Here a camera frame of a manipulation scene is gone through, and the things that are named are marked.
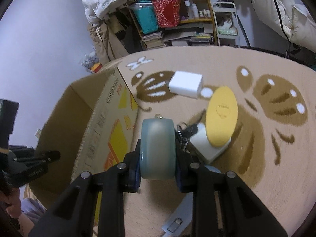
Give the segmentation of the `person's hand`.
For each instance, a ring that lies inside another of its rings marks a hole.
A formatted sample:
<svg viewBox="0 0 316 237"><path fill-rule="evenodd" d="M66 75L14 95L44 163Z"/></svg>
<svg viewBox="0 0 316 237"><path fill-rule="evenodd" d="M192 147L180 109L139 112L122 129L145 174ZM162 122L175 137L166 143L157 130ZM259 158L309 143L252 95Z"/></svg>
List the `person's hand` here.
<svg viewBox="0 0 316 237"><path fill-rule="evenodd" d="M18 219L21 216L20 189L12 188L9 195L1 192L1 202L7 204L6 211L11 218Z"/></svg>

